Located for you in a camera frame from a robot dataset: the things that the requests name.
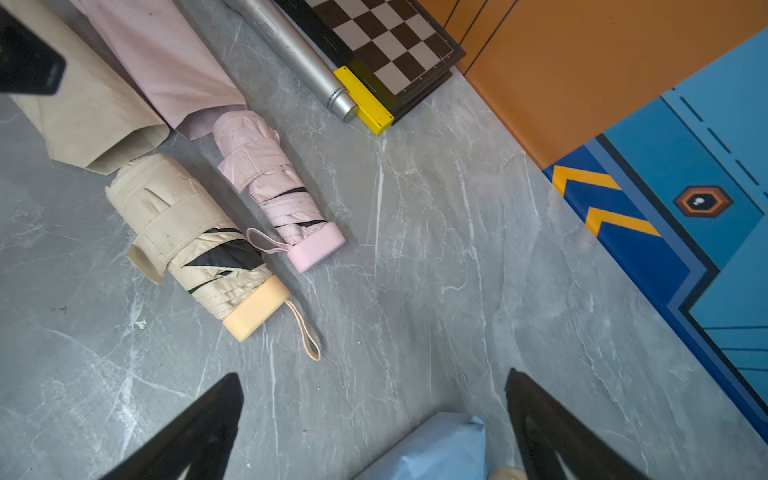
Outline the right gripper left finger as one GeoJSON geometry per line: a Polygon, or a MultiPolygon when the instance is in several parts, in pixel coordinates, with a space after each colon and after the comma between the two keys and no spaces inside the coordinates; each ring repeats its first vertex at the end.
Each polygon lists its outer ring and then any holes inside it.
{"type": "Polygon", "coordinates": [[[222,479],[238,433],[244,394],[229,373],[106,479],[222,479]]]}

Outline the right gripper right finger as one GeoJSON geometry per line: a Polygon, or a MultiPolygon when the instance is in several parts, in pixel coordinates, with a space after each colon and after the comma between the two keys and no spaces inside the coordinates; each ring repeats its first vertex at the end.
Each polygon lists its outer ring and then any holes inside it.
{"type": "Polygon", "coordinates": [[[507,410],[529,479],[644,479],[640,470],[536,383],[512,369],[507,410]]]}

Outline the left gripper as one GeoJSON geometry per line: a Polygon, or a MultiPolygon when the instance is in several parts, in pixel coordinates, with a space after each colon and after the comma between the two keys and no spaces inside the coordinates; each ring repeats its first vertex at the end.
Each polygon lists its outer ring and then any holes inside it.
{"type": "Polygon", "coordinates": [[[1,93],[55,95],[66,60],[7,9],[1,8],[1,93]]]}

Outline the cream umbrella sleeve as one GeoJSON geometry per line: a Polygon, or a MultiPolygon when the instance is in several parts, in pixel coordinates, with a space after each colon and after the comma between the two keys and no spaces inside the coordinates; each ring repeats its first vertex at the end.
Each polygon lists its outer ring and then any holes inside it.
{"type": "Polygon", "coordinates": [[[11,96],[43,136],[51,159],[110,175],[166,140],[165,121],[43,2],[1,6],[66,61],[56,94],[11,96]]]}

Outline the pink umbrella sleeve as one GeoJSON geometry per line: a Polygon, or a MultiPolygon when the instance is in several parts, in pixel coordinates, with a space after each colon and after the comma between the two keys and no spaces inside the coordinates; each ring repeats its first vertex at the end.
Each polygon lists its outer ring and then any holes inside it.
{"type": "Polygon", "coordinates": [[[172,1],[73,3],[101,36],[157,113],[180,135],[213,132],[246,100],[172,1]]]}

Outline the cream umbrella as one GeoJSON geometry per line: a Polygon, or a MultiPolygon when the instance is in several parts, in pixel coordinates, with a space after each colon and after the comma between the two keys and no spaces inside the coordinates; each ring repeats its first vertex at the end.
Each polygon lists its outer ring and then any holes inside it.
{"type": "Polygon", "coordinates": [[[134,230],[128,257],[149,280],[159,284],[171,274],[240,342],[286,306],[297,320],[305,352],[320,360],[320,343],[288,288],[176,160],[163,154],[132,160],[105,192],[134,230]]]}

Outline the pink umbrella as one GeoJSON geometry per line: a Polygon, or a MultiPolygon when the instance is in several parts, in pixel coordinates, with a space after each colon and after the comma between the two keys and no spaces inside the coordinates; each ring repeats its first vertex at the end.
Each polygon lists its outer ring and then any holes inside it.
{"type": "Polygon", "coordinates": [[[246,239],[260,252],[283,253],[303,274],[345,244],[340,228],[325,219],[280,146],[279,134],[250,110],[230,111],[214,124],[223,155],[218,170],[234,189],[246,192],[261,208],[278,240],[256,228],[246,239]]]}

